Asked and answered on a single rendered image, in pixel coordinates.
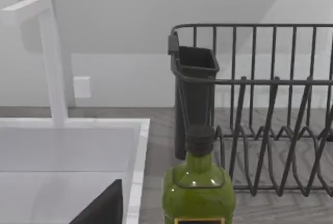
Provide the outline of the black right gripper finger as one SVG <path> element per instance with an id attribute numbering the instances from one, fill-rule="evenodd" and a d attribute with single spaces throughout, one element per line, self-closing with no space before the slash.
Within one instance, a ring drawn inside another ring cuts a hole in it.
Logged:
<path id="1" fill-rule="evenodd" d="M 122 180 L 114 180 L 69 224 L 122 224 Z"/>

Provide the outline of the tall white tap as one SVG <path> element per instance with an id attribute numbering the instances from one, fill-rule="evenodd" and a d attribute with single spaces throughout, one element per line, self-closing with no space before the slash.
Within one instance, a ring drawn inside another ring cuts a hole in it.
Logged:
<path id="1" fill-rule="evenodd" d="M 23 0 L 0 12 L 7 25 L 38 17 L 50 101 L 50 118 L 1 118 L 0 128 L 63 128 L 68 120 L 61 45 L 52 0 Z"/>

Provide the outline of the white wall socket plate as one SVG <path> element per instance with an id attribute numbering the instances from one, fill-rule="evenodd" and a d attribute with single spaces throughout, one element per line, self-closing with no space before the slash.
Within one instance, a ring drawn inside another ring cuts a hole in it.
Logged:
<path id="1" fill-rule="evenodd" d="M 75 76 L 73 87 L 75 98 L 90 98 L 92 96 L 91 80 L 88 76 Z"/>

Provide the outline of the dark grey cutlery holder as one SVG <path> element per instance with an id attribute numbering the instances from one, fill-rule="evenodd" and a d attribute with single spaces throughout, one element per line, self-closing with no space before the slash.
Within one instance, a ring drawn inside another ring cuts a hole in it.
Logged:
<path id="1" fill-rule="evenodd" d="M 214 80 L 220 70 L 213 50 L 208 48 L 180 46 L 178 60 L 173 67 L 179 65 L 178 71 L 191 78 Z M 175 79 L 174 154 L 176 158 L 184 160 L 186 156 L 185 126 L 180 92 L 185 95 L 189 123 L 213 126 L 215 85 Z"/>

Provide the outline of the white sink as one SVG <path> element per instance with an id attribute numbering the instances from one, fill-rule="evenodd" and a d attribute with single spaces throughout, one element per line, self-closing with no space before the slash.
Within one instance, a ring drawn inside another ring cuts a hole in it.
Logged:
<path id="1" fill-rule="evenodd" d="M 0 118 L 0 224 L 70 224 L 122 183 L 122 224 L 139 224 L 150 120 Z"/>

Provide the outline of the green bottle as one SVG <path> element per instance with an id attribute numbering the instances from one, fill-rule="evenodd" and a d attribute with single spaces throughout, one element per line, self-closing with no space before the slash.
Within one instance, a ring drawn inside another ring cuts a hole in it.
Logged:
<path id="1" fill-rule="evenodd" d="M 236 195 L 229 174 L 213 162 L 214 141 L 211 126 L 188 127 L 185 161 L 163 177 L 163 224 L 233 224 Z"/>

